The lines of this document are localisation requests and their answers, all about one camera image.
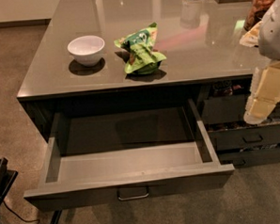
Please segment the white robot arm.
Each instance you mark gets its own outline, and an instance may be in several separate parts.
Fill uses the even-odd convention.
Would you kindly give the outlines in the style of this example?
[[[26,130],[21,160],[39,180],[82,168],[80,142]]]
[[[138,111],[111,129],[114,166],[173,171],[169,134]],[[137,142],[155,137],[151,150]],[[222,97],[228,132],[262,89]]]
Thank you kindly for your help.
[[[251,80],[244,120],[258,125],[266,120],[280,102],[280,0],[275,0],[259,26],[259,52],[271,62],[264,69],[256,67]]]

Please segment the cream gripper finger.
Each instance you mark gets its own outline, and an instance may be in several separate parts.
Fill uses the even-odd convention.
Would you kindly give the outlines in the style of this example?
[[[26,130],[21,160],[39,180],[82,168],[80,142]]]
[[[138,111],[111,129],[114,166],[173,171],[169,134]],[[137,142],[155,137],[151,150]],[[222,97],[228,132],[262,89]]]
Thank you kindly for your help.
[[[239,40],[239,44],[247,47],[256,47],[259,35],[261,21],[257,22],[247,33]]]
[[[248,124],[258,125],[280,102],[280,61],[265,68],[256,67],[251,83],[243,118]]]

